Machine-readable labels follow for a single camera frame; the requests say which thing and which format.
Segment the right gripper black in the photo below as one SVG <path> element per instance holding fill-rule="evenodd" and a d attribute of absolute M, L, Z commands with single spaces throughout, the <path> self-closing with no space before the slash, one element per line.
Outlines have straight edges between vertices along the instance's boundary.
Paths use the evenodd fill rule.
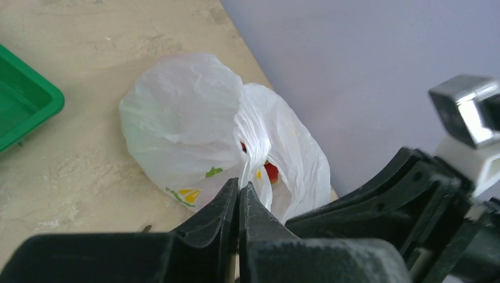
<path fill-rule="evenodd" d="M 443 159 L 403 147 L 365 185 L 285 226 L 300 238 L 385 240 L 414 282 L 498 282 L 499 199 L 472 191 Z"/>

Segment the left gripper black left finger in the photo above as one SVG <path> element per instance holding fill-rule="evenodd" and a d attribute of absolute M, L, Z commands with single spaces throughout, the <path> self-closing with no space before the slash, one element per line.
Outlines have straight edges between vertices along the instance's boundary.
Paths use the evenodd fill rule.
<path fill-rule="evenodd" d="M 239 228 L 238 179 L 173 230 L 168 282 L 234 282 Z"/>

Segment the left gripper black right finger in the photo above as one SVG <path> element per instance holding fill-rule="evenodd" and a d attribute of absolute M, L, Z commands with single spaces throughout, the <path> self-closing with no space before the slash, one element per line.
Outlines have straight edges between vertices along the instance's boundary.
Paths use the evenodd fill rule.
<path fill-rule="evenodd" d="M 283 282 L 282 244 L 297 242 L 260 201 L 251 182 L 239 192 L 239 271 L 241 282 Z"/>

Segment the white plastic bag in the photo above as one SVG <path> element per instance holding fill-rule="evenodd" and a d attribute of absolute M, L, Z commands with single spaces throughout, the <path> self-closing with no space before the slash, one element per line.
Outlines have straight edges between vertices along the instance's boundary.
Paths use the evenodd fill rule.
<path fill-rule="evenodd" d="M 224 183 L 251 182 L 281 222 L 327 204 L 330 166 L 316 140 L 272 89 L 243 83 L 215 55 L 160 58 L 121 99 L 127 149 L 161 190 L 197 212 Z M 266 161 L 278 168 L 270 184 Z"/>

